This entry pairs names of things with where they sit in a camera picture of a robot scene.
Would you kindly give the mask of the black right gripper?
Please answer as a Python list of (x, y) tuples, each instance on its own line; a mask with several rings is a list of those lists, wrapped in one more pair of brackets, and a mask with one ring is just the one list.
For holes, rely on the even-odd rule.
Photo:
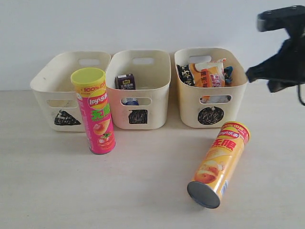
[(250, 83), (256, 80), (269, 80), (269, 92), (276, 93), (288, 87), (305, 83), (305, 36), (291, 36), (283, 42), (275, 61), (264, 61), (246, 71)]

